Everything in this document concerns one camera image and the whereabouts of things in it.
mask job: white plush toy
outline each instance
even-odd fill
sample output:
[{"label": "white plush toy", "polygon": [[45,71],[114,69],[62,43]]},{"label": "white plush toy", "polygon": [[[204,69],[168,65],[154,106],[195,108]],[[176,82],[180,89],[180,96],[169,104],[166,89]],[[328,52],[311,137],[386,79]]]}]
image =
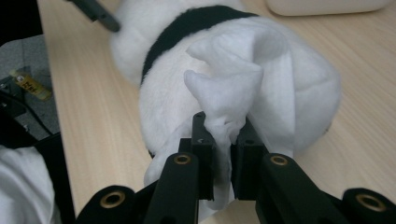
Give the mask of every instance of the white plush toy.
[{"label": "white plush toy", "polygon": [[319,53],[240,11],[236,0],[123,0],[110,40],[121,73],[141,84],[141,131],[155,155],[146,185],[205,111],[217,161],[215,201],[200,203],[200,220],[230,202],[230,145],[246,117],[271,152],[292,157],[325,133],[341,98],[340,77]]}]

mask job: wooden surface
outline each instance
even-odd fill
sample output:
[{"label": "wooden surface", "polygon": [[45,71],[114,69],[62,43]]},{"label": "wooden surface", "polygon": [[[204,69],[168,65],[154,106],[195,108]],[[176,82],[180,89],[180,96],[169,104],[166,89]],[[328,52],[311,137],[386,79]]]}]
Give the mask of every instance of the wooden surface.
[{"label": "wooden surface", "polygon": [[[100,1],[115,11],[119,1]],[[368,13],[281,17],[263,0],[247,8],[294,30],[340,72],[343,101],[332,127],[296,157],[324,191],[364,187],[396,203],[396,2]],[[138,89],[118,72],[109,32],[71,3],[38,0],[79,213],[99,189],[143,188],[150,158],[139,132]],[[252,202],[234,202],[205,223],[258,223]]]}]

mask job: black cable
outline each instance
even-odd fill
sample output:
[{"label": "black cable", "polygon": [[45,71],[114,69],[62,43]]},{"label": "black cable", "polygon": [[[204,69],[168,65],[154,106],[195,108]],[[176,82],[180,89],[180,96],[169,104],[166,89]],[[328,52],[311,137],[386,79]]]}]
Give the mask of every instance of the black cable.
[{"label": "black cable", "polygon": [[53,133],[50,131],[50,129],[48,129],[46,127],[46,125],[43,123],[43,121],[41,121],[40,117],[35,113],[35,111],[32,109],[32,107],[30,107],[28,104],[21,101],[20,99],[16,98],[15,96],[8,94],[6,92],[0,91],[0,95],[8,100],[14,101],[15,103],[25,107],[29,111],[29,113],[32,115],[32,117],[35,119],[35,121],[38,123],[38,125],[40,125],[41,128],[43,128],[43,130],[47,134],[53,135]]}]

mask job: black stripe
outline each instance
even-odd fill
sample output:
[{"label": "black stripe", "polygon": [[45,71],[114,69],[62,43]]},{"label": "black stripe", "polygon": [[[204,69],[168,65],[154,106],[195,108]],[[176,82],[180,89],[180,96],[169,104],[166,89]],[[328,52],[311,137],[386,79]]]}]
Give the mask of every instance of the black stripe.
[{"label": "black stripe", "polygon": [[151,46],[143,67],[142,83],[155,60],[184,37],[209,29],[223,21],[253,16],[257,15],[225,6],[192,8],[182,13],[163,30],[157,41]]}]

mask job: black bracket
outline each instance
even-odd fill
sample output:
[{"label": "black bracket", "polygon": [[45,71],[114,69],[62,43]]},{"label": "black bracket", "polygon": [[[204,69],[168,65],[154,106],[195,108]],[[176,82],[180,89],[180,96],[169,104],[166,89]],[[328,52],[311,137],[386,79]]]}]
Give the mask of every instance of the black bracket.
[{"label": "black bracket", "polygon": [[120,24],[96,0],[67,0],[73,2],[91,21],[99,21],[107,30],[118,32]]},{"label": "black bracket", "polygon": [[[194,116],[192,137],[180,140],[157,182],[137,193],[122,186],[100,190],[76,223],[197,223],[198,200],[216,200],[216,144],[204,121],[203,112]],[[235,198],[256,201],[261,223],[396,223],[396,205],[377,192],[349,189],[339,200],[318,189],[292,158],[269,153],[248,120],[231,151]]]},{"label": "black bracket", "polygon": [[23,89],[19,87],[13,80],[12,77],[5,77],[0,80],[0,91],[6,95],[0,94],[0,107],[12,118],[16,118],[26,112],[26,109],[15,103],[12,99],[7,98],[11,96],[24,102]]}]

